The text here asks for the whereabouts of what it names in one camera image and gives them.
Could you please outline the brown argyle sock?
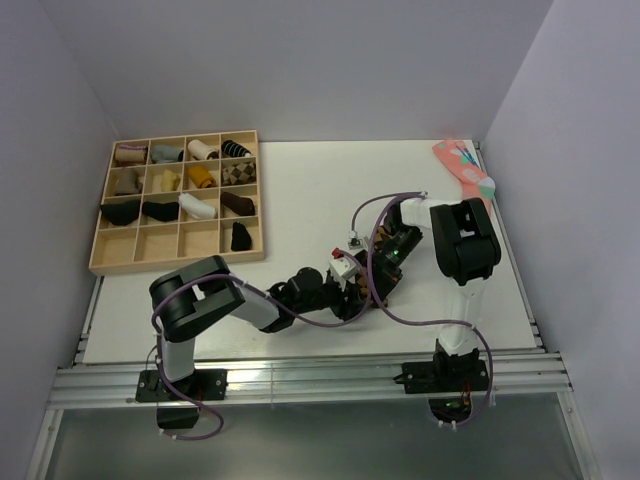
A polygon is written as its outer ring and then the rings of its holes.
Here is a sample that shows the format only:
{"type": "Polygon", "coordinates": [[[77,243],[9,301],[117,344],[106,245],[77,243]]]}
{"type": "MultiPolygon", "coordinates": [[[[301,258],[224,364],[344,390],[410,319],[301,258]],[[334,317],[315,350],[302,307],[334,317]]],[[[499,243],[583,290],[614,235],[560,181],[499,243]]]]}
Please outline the brown argyle sock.
{"type": "Polygon", "coordinates": [[[356,275],[356,283],[362,295],[371,295],[374,308],[389,306],[388,296],[402,278],[400,268],[387,256],[393,256],[395,251],[391,233],[392,231],[385,226],[376,228],[372,254],[369,254],[367,237],[358,237],[352,232],[347,243],[356,260],[364,267],[364,273],[356,275]]]}

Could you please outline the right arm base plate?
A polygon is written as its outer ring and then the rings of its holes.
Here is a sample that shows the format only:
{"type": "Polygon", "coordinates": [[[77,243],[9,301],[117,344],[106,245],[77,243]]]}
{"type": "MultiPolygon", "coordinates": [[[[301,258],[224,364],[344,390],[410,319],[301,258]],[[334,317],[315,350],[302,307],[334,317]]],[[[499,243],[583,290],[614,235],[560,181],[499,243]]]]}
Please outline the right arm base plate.
{"type": "Polygon", "coordinates": [[[460,423],[473,411],[471,395],[486,392],[489,374],[482,360],[472,361],[470,366],[449,367],[442,362],[406,362],[401,373],[393,378],[407,395],[445,394],[445,397],[428,400],[431,414],[444,423],[460,423]]]}

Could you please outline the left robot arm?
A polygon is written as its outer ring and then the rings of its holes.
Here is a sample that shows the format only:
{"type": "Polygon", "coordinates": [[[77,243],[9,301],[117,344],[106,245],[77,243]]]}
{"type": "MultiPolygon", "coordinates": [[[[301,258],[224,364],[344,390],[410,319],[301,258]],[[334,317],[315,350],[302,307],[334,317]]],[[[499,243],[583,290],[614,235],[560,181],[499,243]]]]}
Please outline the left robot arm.
{"type": "Polygon", "coordinates": [[[361,316],[369,303],[358,284],[340,283],[311,267],[262,292],[233,276],[219,255],[157,278],[149,294],[152,325],[159,336],[158,385],[172,399],[202,388],[195,368],[195,339],[227,316],[273,334],[306,313],[326,309],[345,325],[361,316]]]}

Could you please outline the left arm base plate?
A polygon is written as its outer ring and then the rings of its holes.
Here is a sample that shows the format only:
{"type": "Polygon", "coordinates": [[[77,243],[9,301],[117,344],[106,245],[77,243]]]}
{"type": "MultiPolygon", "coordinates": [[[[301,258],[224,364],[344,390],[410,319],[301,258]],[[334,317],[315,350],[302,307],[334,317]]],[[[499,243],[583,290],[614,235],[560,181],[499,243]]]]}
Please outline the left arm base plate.
{"type": "MultiPolygon", "coordinates": [[[[225,398],[227,371],[224,369],[199,370],[190,376],[172,383],[173,387],[189,398],[203,401],[221,401],[225,398]]],[[[143,370],[138,379],[135,394],[136,403],[167,403],[182,401],[182,398],[170,390],[162,381],[160,374],[152,370],[143,370]]],[[[156,408],[156,421],[159,428],[169,431],[185,431],[193,428],[200,417],[200,408],[161,407],[156,408]]]]}

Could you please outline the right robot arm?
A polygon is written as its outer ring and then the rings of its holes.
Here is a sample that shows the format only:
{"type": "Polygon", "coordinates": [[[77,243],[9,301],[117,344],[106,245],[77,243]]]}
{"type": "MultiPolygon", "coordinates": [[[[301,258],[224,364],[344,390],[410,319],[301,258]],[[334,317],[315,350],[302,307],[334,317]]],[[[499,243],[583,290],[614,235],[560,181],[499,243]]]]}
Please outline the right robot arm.
{"type": "Polygon", "coordinates": [[[431,232],[437,267],[448,280],[449,313],[445,319],[410,321],[389,317],[405,326],[437,326],[431,360],[408,362],[394,381],[412,393],[488,391],[492,388],[491,347],[479,330],[486,284],[500,263],[497,235],[482,200],[438,203],[417,193],[392,197],[373,230],[384,227],[390,238],[380,246],[371,240],[366,258],[367,283],[375,304],[384,300],[402,278],[401,266],[431,232]]]}

